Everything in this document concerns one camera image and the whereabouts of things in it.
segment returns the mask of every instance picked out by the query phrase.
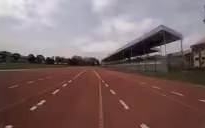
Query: running track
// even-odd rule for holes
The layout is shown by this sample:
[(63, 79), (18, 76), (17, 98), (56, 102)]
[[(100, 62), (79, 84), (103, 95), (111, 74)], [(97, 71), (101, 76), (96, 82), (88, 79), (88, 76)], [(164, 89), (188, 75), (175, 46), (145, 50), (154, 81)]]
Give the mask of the running track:
[(94, 67), (0, 71), (0, 128), (205, 128), (205, 87)]

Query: cloudy sky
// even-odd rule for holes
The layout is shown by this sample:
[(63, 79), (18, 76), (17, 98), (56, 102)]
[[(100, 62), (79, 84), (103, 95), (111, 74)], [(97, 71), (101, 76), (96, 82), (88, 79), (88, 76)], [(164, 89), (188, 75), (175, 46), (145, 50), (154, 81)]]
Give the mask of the cloudy sky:
[(182, 33), (187, 49), (205, 36), (204, 5), (205, 0), (0, 0), (0, 51), (103, 58), (160, 24)]

